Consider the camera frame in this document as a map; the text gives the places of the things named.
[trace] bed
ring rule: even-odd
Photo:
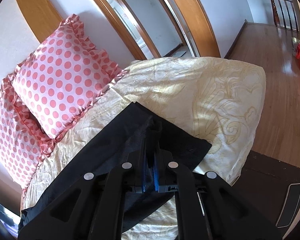
[[[212,57],[159,58],[133,62],[128,73],[58,142],[34,174],[21,209],[36,204],[72,158],[129,103],[139,102],[190,135],[212,143],[195,169],[217,172],[235,183],[251,150],[261,116],[266,77],[261,67]],[[122,239],[175,239],[177,219],[171,199]]]

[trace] wooden floor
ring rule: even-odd
[[[253,151],[300,168],[300,69],[291,32],[248,24],[230,59],[263,67],[266,98]]]

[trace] black cloth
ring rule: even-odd
[[[99,132],[61,171],[43,192],[34,207],[22,211],[19,230],[37,216],[49,203],[87,172],[108,173],[127,160],[130,152],[140,149],[147,140],[147,154],[153,151],[150,141],[159,141],[160,148],[172,153],[176,162],[193,170],[209,151],[211,144],[195,138],[139,103],[131,103]],[[123,232],[132,228],[172,198],[173,193],[154,190],[153,164],[149,161],[146,191],[127,193]]]

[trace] wall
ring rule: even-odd
[[[0,84],[38,45],[16,0],[3,0],[0,3]],[[0,163],[0,203],[18,214],[21,192],[21,187]]]
[[[251,13],[253,16],[253,20],[255,23],[264,23],[264,24],[274,25],[272,6],[271,6],[270,0],[248,0],[248,3],[249,3]],[[275,3],[276,3],[278,15],[279,15],[280,23],[283,24],[283,18],[282,18],[279,3],[277,0],[275,0]],[[282,3],[282,7],[283,7],[283,11],[284,11],[284,16],[286,19],[286,24],[287,24],[287,26],[290,26],[288,13],[287,13],[284,3]],[[288,3],[288,8],[289,8],[289,12],[291,15],[291,19],[293,19],[292,26],[295,28],[294,16],[293,16],[293,11],[290,6],[290,3]]]
[[[93,0],[50,0],[61,17],[75,13],[84,22],[85,33],[98,49],[105,49],[109,57],[125,68],[134,57],[117,32]]]
[[[125,0],[163,57],[182,43],[159,0]]]
[[[253,22],[247,0],[200,0],[210,20],[221,57],[230,49],[244,20]]]

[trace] pillow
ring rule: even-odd
[[[29,113],[11,80],[5,78],[0,90],[0,162],[23,189],[28,187],[38,165],[50,156],[54,144]]]
[[[29,55],[13,87],[55,139],[85,114],[112,79],[117,81],[124,74],[84,36],[83,23],[74,14]]]

